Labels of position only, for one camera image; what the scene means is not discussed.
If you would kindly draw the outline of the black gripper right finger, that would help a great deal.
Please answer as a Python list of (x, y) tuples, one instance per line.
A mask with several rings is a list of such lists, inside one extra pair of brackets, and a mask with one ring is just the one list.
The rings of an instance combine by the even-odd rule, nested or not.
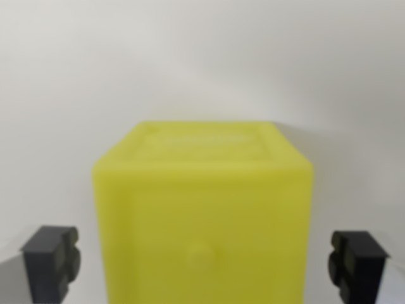
[(342, 303), (404, 303), (404, 241), (377, 231), (334, 231), (328, 274)]

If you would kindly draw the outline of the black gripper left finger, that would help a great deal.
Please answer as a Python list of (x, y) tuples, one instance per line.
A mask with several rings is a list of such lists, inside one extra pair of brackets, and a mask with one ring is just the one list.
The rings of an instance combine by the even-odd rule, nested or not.
[(1, 240), (1, 303), (62, 303), (80, 271), (75, 226), (30, 225)]

